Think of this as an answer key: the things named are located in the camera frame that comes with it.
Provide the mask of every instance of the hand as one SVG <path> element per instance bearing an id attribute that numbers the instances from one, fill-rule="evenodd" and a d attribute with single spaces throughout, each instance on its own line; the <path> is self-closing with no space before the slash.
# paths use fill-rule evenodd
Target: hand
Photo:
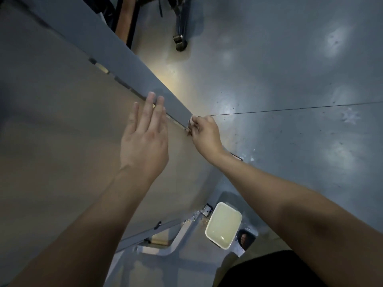
<path id="1" fill-rule="evenodd" d="M 148 94 L 139 124 L 139 104 L 133 104 L 121 141 L 121 168 L 137 171 L 137 175 L 150 183 L 149 187 L 169 160 L 164 97 L 158 97 L 153 109 L 155 97 L 154 92 Z"/>
<path id="2" fill-rule="evenodd" d="M 214 160 L 225 151 L 221 143 L 218 126 L 212 116 L 192 116 L 188 127 L 195 148 L 209 163 L 214 164 Z"/>

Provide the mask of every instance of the white plastic tub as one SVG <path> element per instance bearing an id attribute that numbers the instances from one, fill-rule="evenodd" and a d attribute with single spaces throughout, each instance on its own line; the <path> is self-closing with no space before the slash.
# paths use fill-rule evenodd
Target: white plastic tub
<path id="1" fill-rule="evenodd" d="M 211 215 L 205 235 L 219 247 L 227 250 L 234 240 L 242 215 L 239 211 L 220 202 Z"/>

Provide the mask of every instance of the floor seam line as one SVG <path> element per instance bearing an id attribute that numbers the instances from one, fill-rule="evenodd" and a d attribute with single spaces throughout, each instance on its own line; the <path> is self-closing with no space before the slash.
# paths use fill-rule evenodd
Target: floor seam line
<path id="1" fill-rule="evenodd" d="M 331 106 L 317 106 L 317 107 L 303 107 L 303 108 L 281 109 L 281 110 L 260 110 L 260 111 L 253 111 L 253 112 L 230 113 L 230 114 L 217 114 L 217 115 L 211 115 L 211 116 L 238 115 L 238 114 L 253 114 L 253 113 L 267 113 L 267 112 L 281 112 L 281 111 L 284 111 L 284 110 L 320 109 L 320 108 L 328 108 L 328 107 L 361 106 L 361 105 L 382 104 L 382 103 L 383 103 L 383 101 L 380 101 L 380 102 L 361 102 L 361 103 L 355 103 L 355 104 L 331 105 Z"/>

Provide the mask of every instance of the person's left hand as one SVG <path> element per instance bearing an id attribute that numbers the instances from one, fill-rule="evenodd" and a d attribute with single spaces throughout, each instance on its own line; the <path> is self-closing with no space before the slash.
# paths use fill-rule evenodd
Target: person's left hand
<path id="1" fill-rule="evenodd" d="M 134 170 L 150 183 L 161 174 L 169 160 L 167 118 L 164 97 L 150 92 L 138 123 L 139 104 L 134 103 L 121 141 L 121 168 Z"/>

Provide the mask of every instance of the black sandal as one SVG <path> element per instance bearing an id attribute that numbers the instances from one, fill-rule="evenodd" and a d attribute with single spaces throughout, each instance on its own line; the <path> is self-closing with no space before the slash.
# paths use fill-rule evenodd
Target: black sandal
<path id="1" fill-rule="evenodd" d="M 243 246 L 241 244 L 242 235 L 246 235 Z M 246 251 L 250 247 L 250 245 L 256 240 L 256 237 L 252 233 L 250 233 L 249 231 L 239 230 L 237 233 L 237 240 L 238 240 L 239 245 L 242 247 L 242 249 L 244 249 Z"/>

